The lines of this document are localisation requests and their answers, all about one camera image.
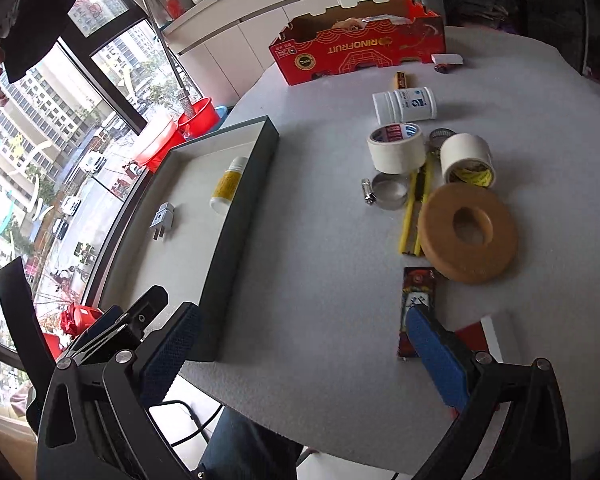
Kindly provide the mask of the red plastic stool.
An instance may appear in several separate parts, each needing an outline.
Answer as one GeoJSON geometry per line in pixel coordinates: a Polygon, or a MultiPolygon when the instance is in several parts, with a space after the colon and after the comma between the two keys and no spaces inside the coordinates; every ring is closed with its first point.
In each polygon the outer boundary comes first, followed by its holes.
{"type": "Polygon", "coordinates": [[[69,304],[65,310],[58,314],[46,316],[40,322],[40,326],[46,346],[50,349],[52,357],[58,360],[67,347],[67,344],[64,344],[60,336],[56,334],[58,330],[60,330],[62,336],[67,336],[69,341],[74,341],[101,316],[101,310],[83,304],[69,304]]]}

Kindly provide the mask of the white tape roll blue-red core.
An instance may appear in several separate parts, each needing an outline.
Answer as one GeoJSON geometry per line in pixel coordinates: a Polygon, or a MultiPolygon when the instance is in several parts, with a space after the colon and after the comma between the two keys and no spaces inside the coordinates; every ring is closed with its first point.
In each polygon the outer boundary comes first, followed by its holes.
{"type": "Polygon", "coordinates": [[[426,142],[418,125],[380,127],[367,138],[373,165],[382,174],[411,174],[426,162],[426,142]]]}

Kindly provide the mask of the dark red patterned packet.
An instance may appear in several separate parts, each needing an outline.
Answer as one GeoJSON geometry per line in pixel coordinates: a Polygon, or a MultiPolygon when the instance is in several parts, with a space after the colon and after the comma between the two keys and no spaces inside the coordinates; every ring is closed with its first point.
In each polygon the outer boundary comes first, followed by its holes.
{"type": "Polygon", "coordinates": [[[396,355],[401,360],[416,358],[410,338],[407,335],[407,311],[410,307],[434,307],[437,279],[430,266],[407,266],[403,272],[399,344],[396,355]]]}

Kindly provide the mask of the grey rectangular block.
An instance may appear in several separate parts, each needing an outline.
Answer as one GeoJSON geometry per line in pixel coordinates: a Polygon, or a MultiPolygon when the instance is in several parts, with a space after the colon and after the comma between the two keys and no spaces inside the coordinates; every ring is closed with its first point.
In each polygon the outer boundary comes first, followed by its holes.
{"type": "Polygon", "coordinates": [[[500,363],[522,364],[518,341],[514,333],[512,318],[507,311],[498,311],[480,318],[486,345],[500,363]]]}

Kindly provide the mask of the blue label white pill bottle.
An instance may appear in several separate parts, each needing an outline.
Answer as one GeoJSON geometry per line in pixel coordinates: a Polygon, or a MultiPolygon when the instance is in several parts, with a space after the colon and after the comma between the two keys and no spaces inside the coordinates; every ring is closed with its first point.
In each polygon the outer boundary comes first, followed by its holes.
{"type": "Polygon", "coordinates": [[[396,89],[372,96],[379,125],[436,119],[437,101],[427,87],[396,89]]]}

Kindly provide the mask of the white power plug adapter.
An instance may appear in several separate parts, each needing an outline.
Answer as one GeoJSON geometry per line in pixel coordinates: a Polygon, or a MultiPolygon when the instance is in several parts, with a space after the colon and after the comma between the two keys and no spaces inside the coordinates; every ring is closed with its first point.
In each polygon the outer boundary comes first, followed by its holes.
{"type": "Polygon", "coordinates": [[[164,237],[164,234],[172,229],[173,219],[174,206],[171,203],[163,203],[151,220],[149,231],[152,239],[158,240],[158,238],[164,237]]]}

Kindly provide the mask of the tan wooden ring disc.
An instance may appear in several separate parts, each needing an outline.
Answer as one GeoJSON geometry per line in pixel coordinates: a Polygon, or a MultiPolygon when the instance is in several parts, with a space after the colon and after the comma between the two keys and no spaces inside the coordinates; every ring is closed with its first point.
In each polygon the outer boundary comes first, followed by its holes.
{"type": "Polygon", "coordinates": [[[445,184],[430,194],[418,234],[436,270],[471,285],[500,276],[518,249],[516,223],[505,204],[493,192],[466,183],[445,184]]]}

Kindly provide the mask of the small dark red object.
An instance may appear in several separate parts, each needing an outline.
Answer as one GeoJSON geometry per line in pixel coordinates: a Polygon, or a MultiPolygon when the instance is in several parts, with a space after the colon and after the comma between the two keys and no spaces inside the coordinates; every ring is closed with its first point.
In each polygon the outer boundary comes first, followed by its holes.
{"type": "Polygon", "coordinates": [[[434,70],[440,74],[448,74],[452,69],[453,67],[449,64],[436,64],[434,66],[434,70]]]}

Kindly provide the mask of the person leg in jeans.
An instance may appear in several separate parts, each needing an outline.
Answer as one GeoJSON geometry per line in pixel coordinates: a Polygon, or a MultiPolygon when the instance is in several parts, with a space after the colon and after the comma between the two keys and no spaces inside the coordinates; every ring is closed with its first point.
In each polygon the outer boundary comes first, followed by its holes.
{"type": "Polygon", "coordinates": [[[228,406],[204,450],[195,479],[297,479],[303,445],[228,406]]]}

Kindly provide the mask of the white tape roll yellow core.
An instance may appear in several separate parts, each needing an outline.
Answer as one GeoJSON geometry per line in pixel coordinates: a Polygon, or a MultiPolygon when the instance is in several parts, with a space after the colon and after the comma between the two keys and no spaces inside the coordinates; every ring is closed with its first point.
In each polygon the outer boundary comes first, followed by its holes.
{"type": "Polygon", "coordinates": [[[445,183],[467,183],[479,188],[492,188],[495,183],[491,151],[481,136],[450,136],[440,148],[440,162],[445,183]]]}

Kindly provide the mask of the yellow label white pill bottle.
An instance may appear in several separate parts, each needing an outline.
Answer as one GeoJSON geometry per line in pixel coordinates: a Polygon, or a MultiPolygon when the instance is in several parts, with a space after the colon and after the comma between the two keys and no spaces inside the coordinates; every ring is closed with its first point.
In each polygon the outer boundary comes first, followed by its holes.
{"type": "Polygon", "coordinates": [[[247,162],[248,158],[245,156],[234,158],[227,170],[224,171],[222,177],[220,177],[209,200],[211,209],[217,214],[225,216],[228,213],[247,162]]]}

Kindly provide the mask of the small white eraser block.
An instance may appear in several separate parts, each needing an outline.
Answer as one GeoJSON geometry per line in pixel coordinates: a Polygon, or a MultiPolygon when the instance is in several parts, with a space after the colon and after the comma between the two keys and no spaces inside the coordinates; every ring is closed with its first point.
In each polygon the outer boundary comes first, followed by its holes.
{"type": "Polygon", "coordinates": [[[464,58],[456,53],[435,53],[431,55],[431,62],[435,66],[462,66],[464,64],[464,58]]]}

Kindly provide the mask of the dark green tray box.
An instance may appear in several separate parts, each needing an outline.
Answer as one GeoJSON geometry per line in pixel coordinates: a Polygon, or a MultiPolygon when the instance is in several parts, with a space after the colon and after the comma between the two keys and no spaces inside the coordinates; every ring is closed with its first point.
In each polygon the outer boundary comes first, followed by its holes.
{"type": "Polygon", "coordinates": [[[199,335],[188,359],[218,359],[234,279],[264,188],[279,134],[263,116],[172,148],[140,196],[104,277],[97,304],[127,309],[152,285],[169,294],[168,306],[150,323],[160,327],[183,302],[196,304],[199,335]],[[248,158],[225,216],[209,200],[232,160],[248,158]],[[163,203],[174,206],[173,226],[153,240],[149,227],[163,203]]]}

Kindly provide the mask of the red plastic bucket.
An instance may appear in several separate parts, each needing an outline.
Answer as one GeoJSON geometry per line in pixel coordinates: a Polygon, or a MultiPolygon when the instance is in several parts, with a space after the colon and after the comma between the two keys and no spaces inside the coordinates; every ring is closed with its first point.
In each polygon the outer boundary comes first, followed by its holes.
{"type": "Polygon", "coordinates": [[[193,104],[193,116],[181,114],[178,118],[178,131],[185,140],[196,139],[209,133],[221,118],[212,99],[206,96],[193,104]]]}

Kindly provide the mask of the red rectangular case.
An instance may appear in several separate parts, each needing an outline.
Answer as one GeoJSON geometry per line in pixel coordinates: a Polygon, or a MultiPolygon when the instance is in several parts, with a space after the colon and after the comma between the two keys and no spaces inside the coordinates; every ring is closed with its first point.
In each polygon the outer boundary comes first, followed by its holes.
{"type": "Polygon", "coordinates": [[[458,339],[472,352],[490,352],[481,321],[471,323],[455,332],[458,339]]]}

